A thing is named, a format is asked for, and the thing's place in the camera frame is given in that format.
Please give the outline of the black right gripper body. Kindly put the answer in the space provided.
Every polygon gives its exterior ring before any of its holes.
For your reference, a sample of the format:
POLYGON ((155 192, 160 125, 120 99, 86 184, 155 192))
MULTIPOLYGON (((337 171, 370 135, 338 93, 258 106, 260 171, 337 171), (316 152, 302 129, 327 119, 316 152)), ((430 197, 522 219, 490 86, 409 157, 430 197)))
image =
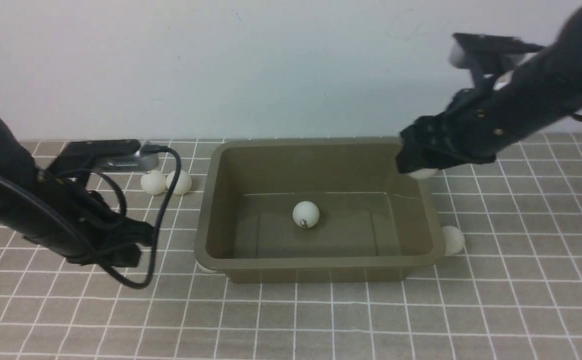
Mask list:
POLYGON ((452 167, 492 164, 496 154, 471 155, 462 149, 457 137, 465 129, 461 119, 471 112, 481 96, 476 88, 461 89, 453 96, 443 112, 423 115, 400 132, 401 150, 395 157, 400 174, 414 175, 421 171, 446 170, 452 167))

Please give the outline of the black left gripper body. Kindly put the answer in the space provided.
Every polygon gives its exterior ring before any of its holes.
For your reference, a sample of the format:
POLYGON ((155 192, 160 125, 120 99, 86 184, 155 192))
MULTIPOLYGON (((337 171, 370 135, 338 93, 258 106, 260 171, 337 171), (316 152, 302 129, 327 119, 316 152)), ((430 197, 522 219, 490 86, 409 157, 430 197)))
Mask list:
POLYGON ((129 218, 128 204, 120 186, 108 175, 94 170, 47 170, 58 181, 61 194, 56 200, 56 212, 62 215, 80 234, 75 237, 52 221, 46 226, 46 248, 63 256, 69 264, 97 264, 86 246, 101 257, 101 264, 117 268, 135 268, 141 257, 141 246, 154 245, 154 226, 129 218), (97 191, 86 184, 97 174, 113 190, 118 202, 114 211, 97 191))

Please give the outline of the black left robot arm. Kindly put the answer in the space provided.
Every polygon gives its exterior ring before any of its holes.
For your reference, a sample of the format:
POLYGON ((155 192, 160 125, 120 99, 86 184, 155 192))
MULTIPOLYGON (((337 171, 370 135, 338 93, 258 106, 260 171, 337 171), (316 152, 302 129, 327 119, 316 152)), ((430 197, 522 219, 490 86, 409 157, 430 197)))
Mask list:
POLYGON ((17 194, 12 189, 16 185, 74 226, 107 264, 136 267, 140 247, 153 244, 154 227, 126 216, 125 198, 110 178, 105 180, 118 197, 119 212, 112 210, 101 194, 87 189, 93 162, 91 157, 76 163, 58 157, 49 167, 39 167, 0 119, 0 224, 63 256, 70 264, 94 264, 84 243, 17 194))

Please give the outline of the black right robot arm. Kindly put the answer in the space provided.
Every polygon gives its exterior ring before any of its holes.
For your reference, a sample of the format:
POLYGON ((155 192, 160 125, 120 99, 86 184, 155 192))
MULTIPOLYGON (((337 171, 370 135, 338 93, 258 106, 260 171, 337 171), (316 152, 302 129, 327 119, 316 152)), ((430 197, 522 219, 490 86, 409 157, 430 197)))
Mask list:
POLYGON ((570 117, 582 123, 582 6, 548 46, 514 36, 453 34, 449 63, 471 73, 437 115, 400 132, 396 166, 424 178, 465 164, 491 164, 497 154, 570 117))

